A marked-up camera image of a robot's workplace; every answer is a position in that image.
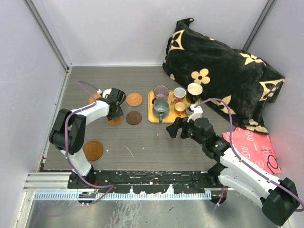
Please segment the orange wooden coaster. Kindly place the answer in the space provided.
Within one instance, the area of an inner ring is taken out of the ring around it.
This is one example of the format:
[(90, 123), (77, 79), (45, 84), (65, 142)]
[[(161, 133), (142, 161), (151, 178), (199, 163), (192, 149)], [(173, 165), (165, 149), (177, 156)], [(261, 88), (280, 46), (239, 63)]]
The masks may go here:
[(122, 117), (119, 116), (119, 117), (117, 117), (115, 119), (112, 119), (112, 120), (108, 120), (108, 119), (106, 119), (106, 120), (107, 120), (107, 122), (108, 122), (109, 125), (111, 125), (111, 126), (117, 126), (117, 125), (119, 125), (122, 122)]

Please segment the light woven coaster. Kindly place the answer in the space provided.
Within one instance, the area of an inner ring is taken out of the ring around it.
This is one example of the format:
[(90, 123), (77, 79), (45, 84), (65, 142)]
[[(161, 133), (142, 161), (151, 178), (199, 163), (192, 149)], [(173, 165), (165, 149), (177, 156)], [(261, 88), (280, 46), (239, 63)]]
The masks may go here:
[(126, 98), (127, 104), (132, 107), (139, 106), (142, 101), (142, 96), (139, 93), (131, 93)]

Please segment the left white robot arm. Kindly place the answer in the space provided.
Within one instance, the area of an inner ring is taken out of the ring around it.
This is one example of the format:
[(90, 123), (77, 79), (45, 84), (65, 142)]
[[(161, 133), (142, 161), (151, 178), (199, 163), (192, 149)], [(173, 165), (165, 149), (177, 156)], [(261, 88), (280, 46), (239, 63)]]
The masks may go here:
[(94, 168), (83, 151), (86, 126), (102, 117), (110, 121), (122, 116), (121, 104), (126, 99), (125, 92), (116, 88), (97, 92), (101, 97), (91, 104), (59, 110), (49, 135), (49, 142), (64, 154), (84, 188), (93, 187), (96, 180)]

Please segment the orange cork coaster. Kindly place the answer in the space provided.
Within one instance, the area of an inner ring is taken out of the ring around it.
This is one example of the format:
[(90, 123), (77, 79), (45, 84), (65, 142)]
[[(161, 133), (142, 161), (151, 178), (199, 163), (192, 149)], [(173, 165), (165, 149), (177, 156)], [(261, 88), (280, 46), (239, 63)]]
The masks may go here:
[(96, 104), (97, 99), (101, 98), (102, 96), (98, 93), (93, 94), (93, 96), (89, 97), (88, 104)]

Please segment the grooved wooden coaster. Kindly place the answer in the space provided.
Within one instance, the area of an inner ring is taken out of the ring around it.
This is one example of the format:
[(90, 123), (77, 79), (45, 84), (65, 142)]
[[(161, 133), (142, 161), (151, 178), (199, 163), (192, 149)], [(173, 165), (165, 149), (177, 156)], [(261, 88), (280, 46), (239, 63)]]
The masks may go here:
[(103, 145), (99, 141), (89, 141), (83, 146), (84, 154), (88, 161), (98, 160), (103, 154)]

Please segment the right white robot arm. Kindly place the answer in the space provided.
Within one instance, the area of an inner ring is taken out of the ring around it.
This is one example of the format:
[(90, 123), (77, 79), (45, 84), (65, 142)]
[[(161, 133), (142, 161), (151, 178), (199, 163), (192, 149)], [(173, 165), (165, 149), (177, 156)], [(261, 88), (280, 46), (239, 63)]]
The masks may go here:
[(166, 131), (175, 138), (181, 129), (182, 139), (191, 138), (216, 161), (208, 171), (210, 185), (233, 188), (259, 206), (271, 222), (284, 225), (301, 204), (295, 183), (266, 172), (235, 151), (230, 143), (216, 135), (213, 125), (201, 114), (202, 108), (196, 107), (189, 117), (177, 117)]

